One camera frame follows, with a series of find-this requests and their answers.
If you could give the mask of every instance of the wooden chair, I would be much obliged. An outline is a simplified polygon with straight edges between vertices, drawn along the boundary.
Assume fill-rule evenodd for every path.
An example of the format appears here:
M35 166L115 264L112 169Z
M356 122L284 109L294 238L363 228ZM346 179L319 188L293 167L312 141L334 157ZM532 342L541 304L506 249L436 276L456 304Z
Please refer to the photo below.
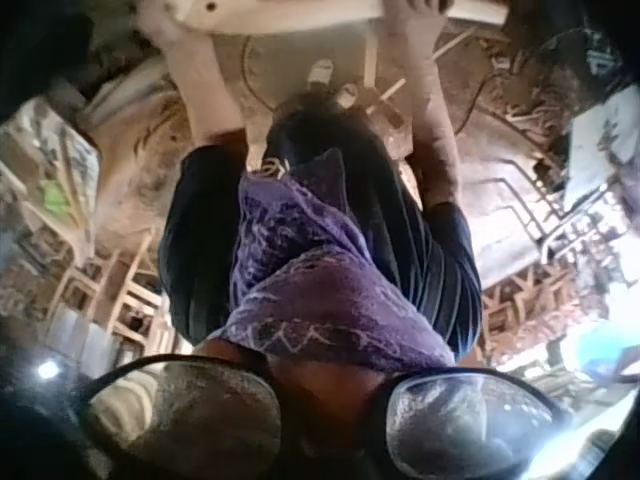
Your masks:
M64 299L70 299L77 291L82 292L90 299L86 306L79 307L81 308L80 313L82 313L82 316L89 323L94 321L98 302L104 294L104 289L107 285L107 281L109 280L109 276L111 275L111 271L119 257L120 250L114 251L111 256L106 259L94 257L87 262L84 271L76 267L72 261L71 265L69 265L67 270L64 272L60 283L58 283L58 287L56 288L51 303L49 304L49 309L45 319L45 339L51 331L55 314L61 301Z
M147 253L153 235L153 230L144 235L138 252L133 258L122 287L118 292L106 326L108 334L115 333L140 345L143 355L172 351L173 336L175 335L175 331L173 331L167 320L169 311L168 298L150 291L135 281L136 274L141 272L140 265ZM152 318L146 336L133 331L120 320L120 315L125 306Z

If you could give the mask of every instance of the wire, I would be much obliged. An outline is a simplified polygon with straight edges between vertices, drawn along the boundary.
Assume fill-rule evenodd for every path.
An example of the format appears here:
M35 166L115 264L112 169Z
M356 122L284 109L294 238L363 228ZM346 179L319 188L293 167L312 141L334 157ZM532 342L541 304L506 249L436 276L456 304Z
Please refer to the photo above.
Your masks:
M247 36L244 44L242 45L242 52L240 54L240 75L242 76L242 81L244 82L244 86L247 87L247 90L251 94L253 98L255 98L260 105L269 110L270 112L275 111L275 107L269 105L269 103L258 95L258 92L251 86L249 83L249 77L247 75L247 63L249 60L249 47L251 47L251 43L253 41L253 37L251 35Z
M570 34L573 34L573 33L589 34L589 33L595 33L595 30L592 30L592 29L587 28L587 27L576 27L576 28L571 28L569 30L565 30L564 32L560 32L560 33L554 35L553 37L548 38L547 40L542 42L538 46L538 48L536 48L532 53L530 53L529 55L527 55L525 57L525 59L520 64L519 71L522 71L524 69L524 67L531 61L531 59L533 59L533 58L537 57L538 55L540 55L544 50L546 50L551 45L553 45L555 42L557 42L560 38L564 37L565 35L570 35ZM480 95L482 95L482 92L484 91L485 87L489 84L489 82L491 82L492 80L495 80L496 78L500 78L500 77L503 77L503 76L516 76L517 74L513 71L514 68L515 68L515 57L511 61L511 68L509 70L502 71L502 72L501 71L491 72L491 73L489 73L488 75L486 75L484 77L482 82L480 82L480 86L478 87L478 90L476 91L476 94L473 96L473 100L471 101L471 105L469 105L469 108L467 109L467 113L466 113L466 115L464 117L464 120L462 121L460 126L455 131L455 135L456 136L458 136L458 135L460 135L460 133L462 133L462 131L466 128L467 124L469 123L469 120L471 120L471 116L473 115L473 112L476 109L476 104L478 103Z
M480 86L478 87L476 94L473 96L473 100L471 101L471 105L469 105L469 108L467 109L467 113L464 116L464 120L462 120L462 123L460 124L460 126L456 128L456 131L455 131L456 137L462 133L462 131L465 129L465 127L469 123L469 120L471 120L471 115L473 115L473 111L476 109L476 104L478 103L478 99L480 98L480 95L482 95L482 92L484 91L485 87L489 84L489 82L491 82L491 80L495 80L496 78L504 77L509 74L510 74L509 72L491 72L484 77L482 82L480 82Z

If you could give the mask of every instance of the wood scrap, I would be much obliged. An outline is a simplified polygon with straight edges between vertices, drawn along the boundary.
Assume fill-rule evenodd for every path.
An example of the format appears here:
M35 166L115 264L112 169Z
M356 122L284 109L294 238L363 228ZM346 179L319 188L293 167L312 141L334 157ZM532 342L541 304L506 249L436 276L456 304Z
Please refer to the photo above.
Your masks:
M454 47L456 47L457 45L462 43L464 40L469 38L471 35L473 35L475 31L476 31L476 28L472 27L472 28L462 32L461 34L455 36L452 40L450 40L449 42L445 43L442 47L438 48L435 52L433 52L433 59L434 60L438 60L440 57L442 57L444 54L446 54L449 50L453 49ZM380 103L383 103L383 102L386 102L387 100L389 100L402 87L404 87L406 83L407 83L407 79L405 77L402 77L396 83L391 85L387 90L385 90L380 95ZM378 106L379 106L379 104L370 105L366 110L367 115L371 115L376 110L376 108L378 108Z

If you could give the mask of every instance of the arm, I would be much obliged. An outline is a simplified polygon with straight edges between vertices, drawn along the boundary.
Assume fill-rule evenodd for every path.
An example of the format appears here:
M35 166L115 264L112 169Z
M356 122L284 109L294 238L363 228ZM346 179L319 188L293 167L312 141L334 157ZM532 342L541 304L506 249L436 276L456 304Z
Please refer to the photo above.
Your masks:
M482 324L471 234L458 207L459 154L433 58L450 0L384 0L386 21L412 94L414 152L407 158L428 226L424 312L459 360Z
M223 145L237 139L233 134L244 135L242 112L224 83L212 38L180 26L162 0L139 2L138 25L167 60L195 146Z
M451 2L385 2L391 38L411 89L414 152L407 161L416 175L424 210L444 202L457 204L458 148L433 58L436 40L446 23L443 13Z

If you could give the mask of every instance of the black eyeglass frame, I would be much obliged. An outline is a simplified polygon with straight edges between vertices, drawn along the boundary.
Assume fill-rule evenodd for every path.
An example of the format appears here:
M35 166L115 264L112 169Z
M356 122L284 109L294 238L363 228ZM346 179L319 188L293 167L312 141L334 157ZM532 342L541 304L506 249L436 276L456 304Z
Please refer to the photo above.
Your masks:
M140 370L146 366L155 363L170 363L170 362L188 362L191 364L203 364L203 365L222 365L226 368L237 370L243 373L249 373L260 380L264 381L269 388L274 392L278 401L280 409L280 450L274 458L272 466L263 474L259 475L256 480L271 480L286 478L284 472L286 472L287 459L291 457L292 452L297 449L297 445L294 442L296 438L293 428L293 423L290 420L290 416L287 412L290 412L289 408L286 408L286 400L283 395L281 387L273 379L273 377L265 371L261 371L254 368L245 367L244 365L238 365L237 363L230 362L223 359L203 357L196 355L178 355L178 354L163 354L145 357L131 362L127 365L123 365L112 372L106 373L102 377L87 383L73 390L67 399L67 409L71 417L76 423L88 433L90 440L95 444L117 465L131 470L144 472L148 475L157 474L162 478L174 478L176 480L194 480L188 477L184 477L178 473L175 473L167 468L160 467L158 465L147 462L142 458L128 452L121 446L119 446L112 438L105 435L91 422L85 420L83 413L89 406L91 400L98 395L105 388L114 384L120 378L128 375L129 373ZM393 392L404 382L415 381L417 379L435 379L438 377L445 377L462 374L481 374L483 376L497 378L508 383L511 383L518 388L524 390L529 395L533 396L536 400L542 403L551 413L552 425L556 430L556 433L561 433L570 424L571 415L558 406L551 398L544 395L535 387L529 385L523 380L512 377L508 374L498 372L496 370L481 369L481 368L462 368L462 367L447 367L447 368L433 368L428 370L418 370L406 374L398 375L381 385L374 393L370 405L367 407L367 414L361 419L359 432L359 438L364 446L364 450L370 460L379 469L382 478L385 479L397 479L397 480L410 480L410 477L399 470L394 463L391 455L389 454L389 446L387 444L387 412L389 403L393 396ZM485 477L467 477L475 480L502 480L513 479L521 474L528 466L532 459L527 459L525 463L514 464L513 466L501 470Z

